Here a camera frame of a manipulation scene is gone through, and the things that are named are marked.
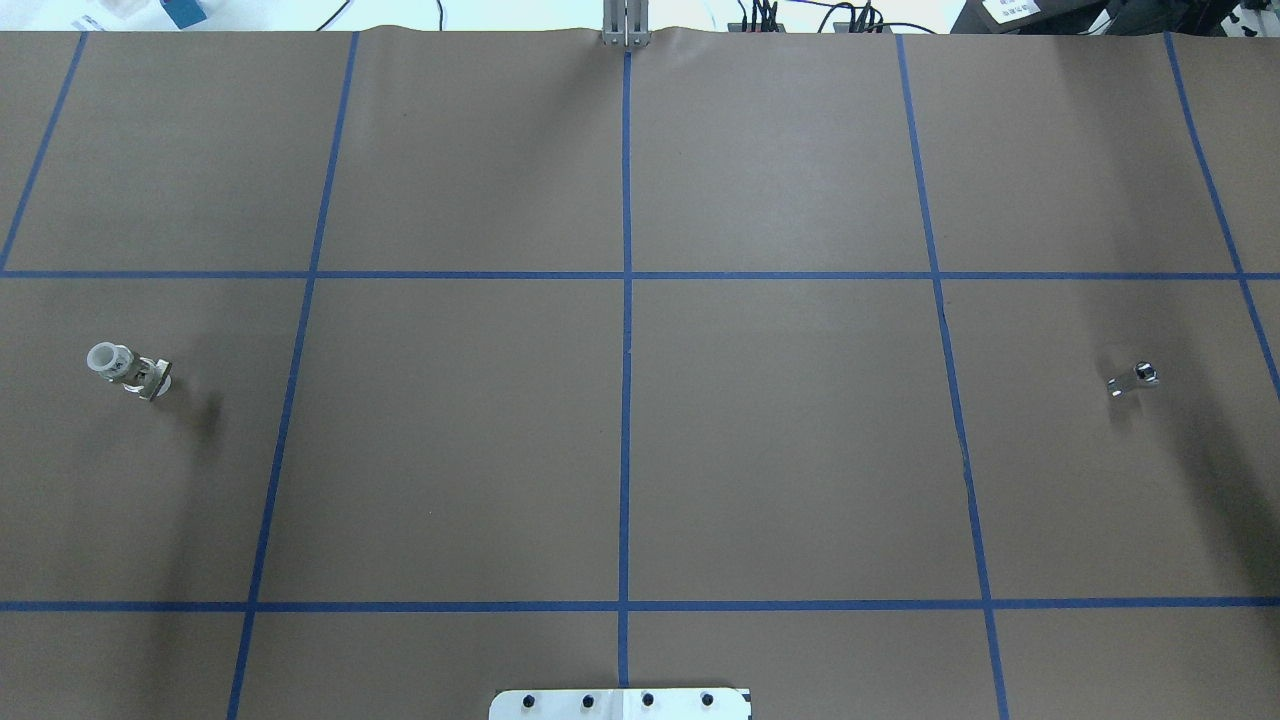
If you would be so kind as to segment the white PPR valve with handle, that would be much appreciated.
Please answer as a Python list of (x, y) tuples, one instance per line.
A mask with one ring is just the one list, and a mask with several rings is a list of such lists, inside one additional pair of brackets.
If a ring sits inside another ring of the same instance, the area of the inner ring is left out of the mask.
[(136, 354), (113, 342), (99, 342), (84, 356), (86, 366), (108, 383), (145, 401), (154, 401), (172, 388), (172, 363)]

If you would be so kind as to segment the chrome metal pipe fitting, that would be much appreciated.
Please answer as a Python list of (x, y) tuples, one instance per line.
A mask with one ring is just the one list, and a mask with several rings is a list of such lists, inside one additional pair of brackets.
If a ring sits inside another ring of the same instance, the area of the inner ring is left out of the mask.
[(1153, 389), (1160, 386), (1160, 373), (1152, 363), (1138, 361), (1132, 368), (1107, 379), (1106, 389), (1110, 398), (1121, 398), (1138, 389)]

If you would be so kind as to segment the teal box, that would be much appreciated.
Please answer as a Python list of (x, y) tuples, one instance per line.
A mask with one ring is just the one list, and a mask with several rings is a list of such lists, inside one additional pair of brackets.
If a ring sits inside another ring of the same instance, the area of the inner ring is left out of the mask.
[(178, 29), (188, 29), (209, 18), (200, 0), (161, 0), (159, 4)]

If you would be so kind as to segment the grey aluminium frame post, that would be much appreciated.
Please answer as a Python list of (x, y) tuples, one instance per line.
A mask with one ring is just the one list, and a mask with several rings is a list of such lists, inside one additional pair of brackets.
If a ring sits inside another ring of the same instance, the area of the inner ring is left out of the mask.
[(602, 44), (632, 51), (652, 40), (650, 1), (604, 0), (602, 3)]

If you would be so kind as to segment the white metal base plate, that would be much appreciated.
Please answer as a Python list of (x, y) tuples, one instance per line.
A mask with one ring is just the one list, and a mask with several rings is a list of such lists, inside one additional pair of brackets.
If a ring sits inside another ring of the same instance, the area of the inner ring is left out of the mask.
[(753, 719), (749, 691), (728, 687), (502, 691), (489, 719)]

